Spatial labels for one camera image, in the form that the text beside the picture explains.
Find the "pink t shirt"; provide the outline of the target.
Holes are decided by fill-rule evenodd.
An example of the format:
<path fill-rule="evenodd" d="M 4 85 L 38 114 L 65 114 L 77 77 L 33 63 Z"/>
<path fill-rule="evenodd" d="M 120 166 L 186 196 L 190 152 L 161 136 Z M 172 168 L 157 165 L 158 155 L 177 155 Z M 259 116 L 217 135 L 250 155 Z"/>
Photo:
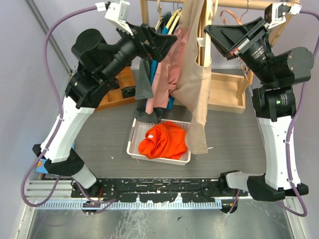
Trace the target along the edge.
<path fill-rule="evenodd" d="M 151 114 L 154 108 L 166 108 L 169 103 L 169 96 L 175 90 L 184 52 L 189 38 L 189 28 L 179 28 L 175 36 L 177 40 L 171 47 L 167 56 L 158 63 L 155 77 L 152 83 L 153 97 L 148 99 L 146 113 Z"/>

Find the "beige t shirt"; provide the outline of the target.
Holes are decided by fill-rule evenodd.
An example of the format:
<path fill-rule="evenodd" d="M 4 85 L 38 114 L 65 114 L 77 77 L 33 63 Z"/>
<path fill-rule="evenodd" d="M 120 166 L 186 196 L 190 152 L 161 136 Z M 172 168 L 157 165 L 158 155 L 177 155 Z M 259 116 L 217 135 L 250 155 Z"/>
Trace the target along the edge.
<path fill-rule="evenodd" d="M 180 26 L 188 31 L 187 44 L 182 58 L 179 79 L 172 96 L 192 113 L 191 124 L 185 137 L 185 143 L 193 154 L 208 152 L 205 124 L 207 119 L 207 102 L 211 81 L 211 57 L 203 65 L 198 64 L 201 49 L 197 36 L 202 16 L 212 11 L 210 0 L 187 0 L 184 3 Z"/>

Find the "orange t shirt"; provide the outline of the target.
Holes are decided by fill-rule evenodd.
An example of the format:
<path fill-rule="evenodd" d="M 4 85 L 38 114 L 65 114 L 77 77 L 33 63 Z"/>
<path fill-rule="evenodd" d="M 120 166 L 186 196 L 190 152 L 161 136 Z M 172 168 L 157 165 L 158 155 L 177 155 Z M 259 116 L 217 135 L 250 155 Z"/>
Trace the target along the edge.
<path fill-rule="evenodd" d="M 148 159 L 167 158 L 179 160 L 187 151 L 186 130 L 166 121 L 150 128 L 138 146 L 138 152 Z"/>

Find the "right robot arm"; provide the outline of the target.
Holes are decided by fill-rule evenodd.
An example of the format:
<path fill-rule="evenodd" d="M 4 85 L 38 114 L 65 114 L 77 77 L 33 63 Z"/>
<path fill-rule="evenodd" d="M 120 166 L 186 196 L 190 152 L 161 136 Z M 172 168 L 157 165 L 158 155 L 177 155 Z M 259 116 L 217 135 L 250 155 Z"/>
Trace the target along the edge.
<path fill-rule="evenodd" d="M 313 54 L 305 47 L 296 47 L 274 55 L 263 18 L 243 25 L 208 25 L 204 32 L 226 59 L 240 58 L 262 84 L 253 90 L 252 103 L 264 141 L 266 172 L 223 172 L 219 192 L 230 196 L 239 189 L 265 202 L 308 194 L 309 188 L 301 182 L 296 169 L 289 126 L 297 114 L 293 86 L 310 80 Z"/>

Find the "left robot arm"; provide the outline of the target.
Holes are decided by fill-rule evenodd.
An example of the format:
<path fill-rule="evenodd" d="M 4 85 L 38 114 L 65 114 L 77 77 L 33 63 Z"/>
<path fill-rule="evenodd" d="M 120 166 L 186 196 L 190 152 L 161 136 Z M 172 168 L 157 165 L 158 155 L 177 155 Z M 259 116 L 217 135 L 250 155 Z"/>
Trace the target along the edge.
<path fill-rule="evenodd" d="M 162 61 L 177 41 L 175 35 L 156 33 L 147 24 L 130 24 L 129 29 L 132 33 L 118 29 L 121 38 L 112 45 L 96 29 L 80 33 L 71 48 L 78 68 L 66 87 L 62 113 L 55 122 L 59 130 L 52 129 L 47 139 L 32 149 L 46 159 L 44 167 L 48 173 L 72 177 L 88 197 L 97 196 L 100 185 L 72 148 L 75 138 L 104 96 L 115 88 L 115 78 L 121 71 L 136 57 Z"/>

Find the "blue t shirt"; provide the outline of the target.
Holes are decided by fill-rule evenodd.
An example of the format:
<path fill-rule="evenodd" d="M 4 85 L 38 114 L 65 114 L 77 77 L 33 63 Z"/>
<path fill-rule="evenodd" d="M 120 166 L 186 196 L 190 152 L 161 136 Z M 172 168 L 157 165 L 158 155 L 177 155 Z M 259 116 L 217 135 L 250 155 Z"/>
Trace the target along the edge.
<path fill-rule="evenodd" d="M 151 87 L 153 96 L 146 103 L 146 113 L 149 115 L 154 111 L 154 108 L 167 108 L 169 96 L 175 88 L 173 52 L 174 46 L 161 62 L 152 61 Z"/>

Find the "wooden hanger blue shirt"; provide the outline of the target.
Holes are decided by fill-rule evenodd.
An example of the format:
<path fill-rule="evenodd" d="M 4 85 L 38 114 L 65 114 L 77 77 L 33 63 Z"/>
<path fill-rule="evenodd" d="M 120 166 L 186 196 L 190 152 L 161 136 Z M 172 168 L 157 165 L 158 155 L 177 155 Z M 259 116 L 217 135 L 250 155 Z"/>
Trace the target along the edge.
<path fill-rule="evenodd" d="M 172 24 L 172 22 L 174 21 L 175 17 L 178 15 L 179 13 L 179 8 L 177 8 L 176 10 L 174 10 L 172 16 L 170 17 L 170 19 L 168 20 L 166 26 L 164 27 L 164 33 L 167 34 L 169 31 L 169 28 Z"/>

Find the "wooden hanger grey shirt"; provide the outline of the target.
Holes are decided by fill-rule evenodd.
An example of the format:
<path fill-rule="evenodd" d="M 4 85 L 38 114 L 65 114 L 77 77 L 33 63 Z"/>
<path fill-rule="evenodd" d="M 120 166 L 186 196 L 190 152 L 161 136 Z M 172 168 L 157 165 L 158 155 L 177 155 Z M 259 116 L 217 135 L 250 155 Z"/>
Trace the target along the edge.
<path fill-rule="evenodd" d="M 163 22 L 163 16 L 162 16 L 162 6 L 161 6 L 161 0 L 157 0 L 157 11 L 159 13 L 158 21 L 155 25 L 155 30 L 158 31 L 160 28 L 161 23 Z"/>

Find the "grey t shirt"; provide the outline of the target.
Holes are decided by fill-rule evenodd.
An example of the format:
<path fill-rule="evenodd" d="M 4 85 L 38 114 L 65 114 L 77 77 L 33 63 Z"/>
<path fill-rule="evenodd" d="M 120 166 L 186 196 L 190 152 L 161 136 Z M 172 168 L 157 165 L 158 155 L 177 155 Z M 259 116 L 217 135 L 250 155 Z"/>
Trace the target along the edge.
<path fill-rule="evenodd" d="M 151 87 L 151 59 L 141 59 L 139 64 L 139 76 L 136 80 L 137 107 L 135 110 L 135 118 L 138 121 L 157 124 L 161 121 L 162 115 L 166 109 L 171 109 L 173 99 L 169 97 L 167 108 L 154 108 L 150 115 L 146 113 L 146 103 L 153 96 Z"/>

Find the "wooden clothes rack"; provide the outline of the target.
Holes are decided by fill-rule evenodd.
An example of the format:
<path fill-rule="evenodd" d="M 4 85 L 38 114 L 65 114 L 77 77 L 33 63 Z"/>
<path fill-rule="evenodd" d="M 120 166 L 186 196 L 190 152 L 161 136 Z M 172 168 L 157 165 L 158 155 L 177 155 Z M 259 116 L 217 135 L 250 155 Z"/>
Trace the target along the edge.
<path fill-rule="evenodd" d="M 278 1 L 261 1 L 258 0 L 253 2 L 250 6 L 248 3 L 249 0 L 207 0 L 207 4 L 202 10 L 201 19 L 200 19 L 200 30 L 199 35 L 201 34 L 201 27 L 204 26 L 204 23 L 211 23 L 217 14 L 218 7 L 230 7 L 230 8 L 242 8 L 242 9 L 254 9 L 254 10 L 264 10 L 270 4 L 277 4 Z M 298 7 L 298 11 L 301 10 L 301 5 L 299 0 L 284 0 L 283 5 L 292 7 L 293 10 Z M 141 11 L 142 11 L 142 21 L 143 23 L 149 23 L 149 10 L 148 10 L 148 0 L 141 0 Z M 223 23 L 226 23 L 226 20 L 222 18 L 224 12 L 229 13 L 237 23 L 241 23 L 243 13 L 240 18 L 237 17 L 231 10 L 224 9 L 220 13 L 220 17 L 223 20 Z M 281 21 L 281 24 L 273 25 L 272 30 L 270 31 L 270 45 L 274 46 L 289 21 L 294 15 L 298 13 L 293 12 L 292 14 L 286 13 L 285 21 Z M 252 85 L 254 79 L 254 73 L 252 70 L 248 69 L 248 66 L 244 66 L 244 62 L 239 60 L 240 67 L 243 71 L 243 76 L 223 74 L 223 73 L 211 73 L 211 83 L 210 83 L 210 93 L 207 103 L 209 110 L 224 111 L 231 113 L 242 114 L 246 109 L 246 89 Z"/>

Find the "brown wooden compartment tray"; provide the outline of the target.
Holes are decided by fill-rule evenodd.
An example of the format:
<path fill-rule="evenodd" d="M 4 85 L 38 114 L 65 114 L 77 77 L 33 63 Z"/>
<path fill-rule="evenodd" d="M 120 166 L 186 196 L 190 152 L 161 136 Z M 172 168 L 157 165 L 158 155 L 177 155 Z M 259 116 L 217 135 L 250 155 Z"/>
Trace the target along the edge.
<path fill-rule="evenodd" d="M 131 68 L 126 67 L 117 75 L 116 79 L 118 80 L 119 88 L 110 90 L 102 99 L 99 106 L 95 109 L 95 112 L 123 106 L 136 101 L 135 97 L 123 99 L 121 92 L 122 88 L 136 86 Z"/>

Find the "white plastic basket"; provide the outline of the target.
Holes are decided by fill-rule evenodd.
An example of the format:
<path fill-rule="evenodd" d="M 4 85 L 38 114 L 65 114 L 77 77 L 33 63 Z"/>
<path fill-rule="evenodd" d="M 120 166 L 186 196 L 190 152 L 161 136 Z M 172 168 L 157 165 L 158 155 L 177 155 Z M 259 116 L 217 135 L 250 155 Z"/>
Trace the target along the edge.
<path fill-rule="evenodd" d="M 191 152 L 188 150 L 184 155 L 182 155 L 179 160 L 169 159 L 169 158 L 155 158 L 148 159 L 146 156 L 139 154 L 138 146 L 142 140 L 145 138 L 146 132 L 155 126 L 154 123 L 146 123 L 138 121 L 137 119 L 133 120 L 132 128 L 130 131 L 129 141 L 127 145 L 127 154 L 136 160 L 146 160 L 153 161 L 158 163 L 173 164 L 185 166 L 191 159 Z"/>

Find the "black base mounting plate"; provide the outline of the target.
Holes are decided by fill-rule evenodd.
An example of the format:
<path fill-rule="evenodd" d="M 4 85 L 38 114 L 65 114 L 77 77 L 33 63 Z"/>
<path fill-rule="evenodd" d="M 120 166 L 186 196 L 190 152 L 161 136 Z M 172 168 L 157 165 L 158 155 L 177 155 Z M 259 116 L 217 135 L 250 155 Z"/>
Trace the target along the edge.
<path fill-rule="evenodd" d="M 122 203 L 172 203 L 178 197 L 183 203 L 208 203 L 237 194 L 236 189 L 221 191 L 218 180 L 209 178 L 100 178 L 91 191 L 80 191 L 74 181 L 71 186 L 72 198 L 83 198 L 87 193 L 92 199 Z"/>

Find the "blue patterned cloth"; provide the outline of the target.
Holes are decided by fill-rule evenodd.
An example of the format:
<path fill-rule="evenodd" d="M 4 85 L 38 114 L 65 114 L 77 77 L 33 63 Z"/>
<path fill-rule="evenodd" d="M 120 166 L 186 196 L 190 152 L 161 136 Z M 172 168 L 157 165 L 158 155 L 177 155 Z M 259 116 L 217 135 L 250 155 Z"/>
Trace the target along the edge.
<path fill-rule="evenodd" d="M 35 171 L 37 173 L 41 173 L 41 174 L 48 174 L 48 171 L 46 170 L 46 168 L 44 167 L 45 163 L 47 162 L 46 159 L 40 159 L 38 164 L 37 164 L 37 167 L 35 169 Z"/>

